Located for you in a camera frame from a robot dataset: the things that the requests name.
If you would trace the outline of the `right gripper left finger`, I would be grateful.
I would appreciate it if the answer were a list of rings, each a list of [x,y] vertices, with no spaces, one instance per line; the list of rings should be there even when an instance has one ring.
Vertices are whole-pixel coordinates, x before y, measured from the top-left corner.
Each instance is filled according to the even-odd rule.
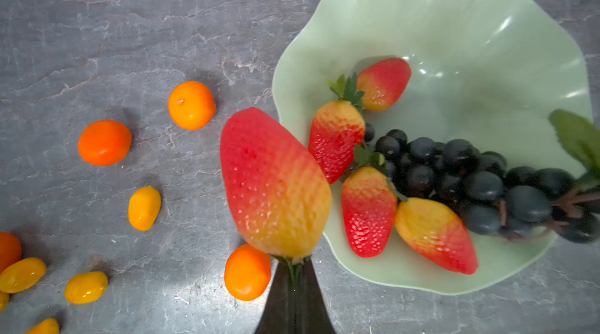
[[[296,333],[296,267],[288,258],[277,258],[277,268],[266,305],[255,333]]]

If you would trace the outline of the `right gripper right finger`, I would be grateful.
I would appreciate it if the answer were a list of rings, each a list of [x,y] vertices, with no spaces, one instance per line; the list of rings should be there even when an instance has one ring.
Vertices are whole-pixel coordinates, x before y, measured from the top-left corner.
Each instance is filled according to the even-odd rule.
[[[295,333],[335,333],[310,257],[295,266]]]

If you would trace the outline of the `fake strawberry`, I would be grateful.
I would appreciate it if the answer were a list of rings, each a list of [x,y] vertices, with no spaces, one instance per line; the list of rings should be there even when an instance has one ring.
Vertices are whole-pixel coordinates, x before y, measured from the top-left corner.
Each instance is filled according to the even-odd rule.
[[[409,64],[398,57],[382,60],[363,70],[357,78],[357,89],[364,92],[362,104],[372,112],[392,107],[412,76]]]
[[[255,107],[226,122],[220,163],[238,232],[254,248],[284,262],[298,282],[332,206],[321,167],[297,138]]]
[[[410,248],[447,271],[470,276],[479,268],[466,226],[445,204],[409,198],[398,206],[395,228]]]
[[[346,237],[359,257],[380,255],[394,227],[398,197],[390,186],[383,154],[355,145],[356,167],[342,184],[342,214]]]
[[[357,75],[341,75],[329,81],[337,99],[315,113],[309,133],[308,150],[321,167],[327,181],[337,182],[355,158],[355,145],[363,143],[363,91],[357,89]]]

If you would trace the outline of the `dark fake grape bunch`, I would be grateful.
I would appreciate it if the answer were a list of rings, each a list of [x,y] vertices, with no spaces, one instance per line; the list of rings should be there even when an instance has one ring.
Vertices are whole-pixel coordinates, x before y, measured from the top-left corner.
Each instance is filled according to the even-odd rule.
[[[356,161],[387,176],[399,200],[445,204],[471,232],[525,241],[541,228],[571,243],[593,243],[599,239],[599,130],[568,110],[554,110],[548,119],[559,145],[584,167],[580,177],[561,168],[509,168],[503,155],[482,153],[465,139],[408,142],[392,130],[370,147],[372,126],[355,149]]]

